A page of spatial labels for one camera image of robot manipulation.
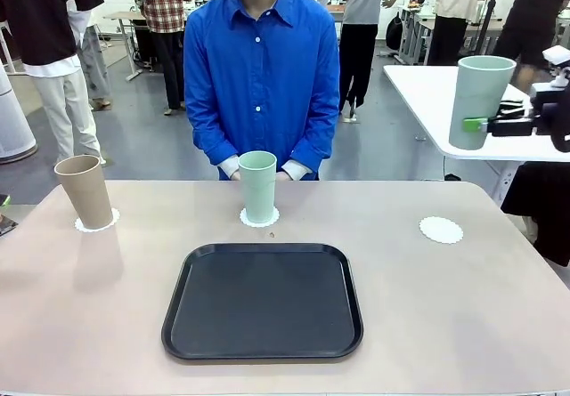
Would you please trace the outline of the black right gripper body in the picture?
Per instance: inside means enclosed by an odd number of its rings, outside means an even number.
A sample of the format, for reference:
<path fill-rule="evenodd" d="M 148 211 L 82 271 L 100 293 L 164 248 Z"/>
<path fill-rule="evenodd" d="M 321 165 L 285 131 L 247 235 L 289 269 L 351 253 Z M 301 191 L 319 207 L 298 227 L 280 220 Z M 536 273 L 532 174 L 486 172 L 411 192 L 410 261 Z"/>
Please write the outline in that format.
<path fill-rule="evenodd" d="M 536 83 L 531 89 L 534 123 L 539 135 L 548 135 L 560 152 L 569 151 L 569 85 Z"/>

